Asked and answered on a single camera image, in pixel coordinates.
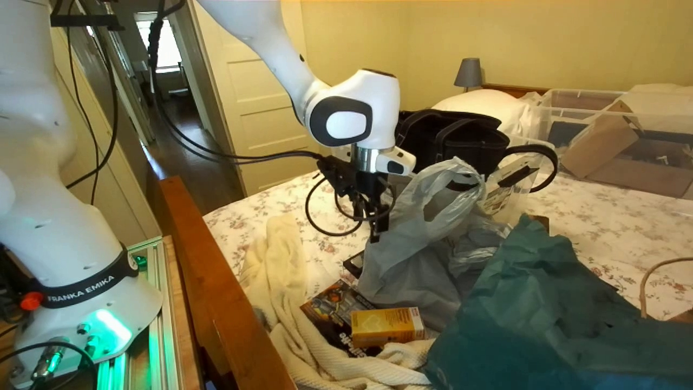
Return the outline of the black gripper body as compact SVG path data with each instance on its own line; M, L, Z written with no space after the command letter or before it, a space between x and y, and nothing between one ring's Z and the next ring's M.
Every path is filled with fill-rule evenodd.
M367 172L356 164L335 156L323 156L316 162L338 197L347 197L353 206L353 217L388 217L393 206L383 201L388 182L383 172Z

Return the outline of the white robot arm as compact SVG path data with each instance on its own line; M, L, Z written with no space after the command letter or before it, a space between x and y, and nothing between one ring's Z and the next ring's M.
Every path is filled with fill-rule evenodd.
M394 147L398 80L374 68L333 86L318 80L288 38L280 0L199 4L267 63L316 143L353 149L333 189L383 231L385 178L413 169L413 158ZM124 355L162 307L101 211L69 192L59 172L74 149L74 126L53 66L51 29L113 21L60 15L51 0L0 0L0 243L39 292L14 353L18 390Z

